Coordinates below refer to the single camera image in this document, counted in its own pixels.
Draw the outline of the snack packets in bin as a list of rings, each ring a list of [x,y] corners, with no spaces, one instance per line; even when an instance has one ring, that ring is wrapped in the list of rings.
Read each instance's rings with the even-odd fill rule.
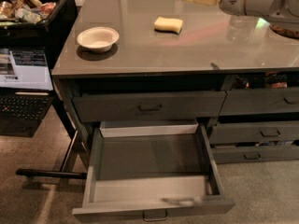
[[[55,2],[42,3],[40,0],[7,0],[0,2],[0,22],[39,23],[47,19],[56,7]]]

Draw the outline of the grey top left drawer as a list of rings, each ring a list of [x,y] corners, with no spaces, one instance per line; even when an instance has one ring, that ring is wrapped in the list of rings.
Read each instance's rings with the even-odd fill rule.
[[[84,94],[73,99],[81,122],[218,116],[224,91]]]

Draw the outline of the yellow sponge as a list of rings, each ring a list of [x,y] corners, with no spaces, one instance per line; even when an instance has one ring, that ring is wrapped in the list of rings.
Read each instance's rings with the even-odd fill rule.
[[[154,22],[154,29],[163,32],[179,34],[183,26],[183,20],[158,17]]]

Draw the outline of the open grey bottom drawer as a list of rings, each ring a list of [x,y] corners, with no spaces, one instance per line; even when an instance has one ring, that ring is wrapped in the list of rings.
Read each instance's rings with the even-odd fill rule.
[[[191,134],[158,136],[104,138],[96,131],[82,206],[73,215],[82,223],[153,222],[234,206],[200,125]]]

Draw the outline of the grey middle right drawer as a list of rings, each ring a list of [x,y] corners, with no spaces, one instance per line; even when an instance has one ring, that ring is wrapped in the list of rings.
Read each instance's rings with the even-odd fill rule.
[[[298,139],[298,121],[218,124],[209,136],[209,142],[214,145]]]

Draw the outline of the black plastic bin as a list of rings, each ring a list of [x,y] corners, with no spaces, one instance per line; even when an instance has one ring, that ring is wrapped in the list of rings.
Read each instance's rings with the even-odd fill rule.
[[[40,0],[54,2],[54,10],[43,21],[36,24],[22,22],[0,26],[1,46],[43,46],[47,39],[65,39],[78,15],[75,0]]]

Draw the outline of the black stand leg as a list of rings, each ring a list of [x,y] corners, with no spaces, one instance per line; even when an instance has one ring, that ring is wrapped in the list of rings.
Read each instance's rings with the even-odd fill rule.
[[[54,177],[54,178],[69,178],[69,179],[81,179],[84,180],[87,177],[86,173],[71,172],[66,170],[66,166],[70,162],[70,156],[73,152],[74,146],[78,143],[78,132],[70,137],[70,143],[68,144],[65,152],[59,155],[58,169],[54,170],[35,170],[35,169],[17,169],[16,175],[23,175],[27,177],[42,176],[42,177]]]

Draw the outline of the white paper bowl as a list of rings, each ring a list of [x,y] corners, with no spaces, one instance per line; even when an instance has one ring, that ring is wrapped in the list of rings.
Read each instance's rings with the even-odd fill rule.
[[[112,28],[94,27],[81,32],[77,41],[85,49],[103,53],[110,50],[119,38],[119,33]]]

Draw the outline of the white middle drawer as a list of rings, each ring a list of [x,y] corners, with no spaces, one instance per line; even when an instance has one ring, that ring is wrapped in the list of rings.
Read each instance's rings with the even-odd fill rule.
[[[105,138],[134,137],[153,135],[193,134],[196,132],[196,119],[184,120],[131,120],[103,121],[100,132]]]

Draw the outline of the open black laptop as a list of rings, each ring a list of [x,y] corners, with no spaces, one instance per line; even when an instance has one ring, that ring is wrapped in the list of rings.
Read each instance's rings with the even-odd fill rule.
[[[32,137],[54,99],[43,49],[0,50],[0,134]]]

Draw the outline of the grey bottom right drawer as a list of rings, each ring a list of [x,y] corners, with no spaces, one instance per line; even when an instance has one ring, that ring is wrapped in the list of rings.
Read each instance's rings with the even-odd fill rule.
[[[213,147],[212,152],[217,164],[292,161],[299,159],[299,147],[261,146],[261,147]]]

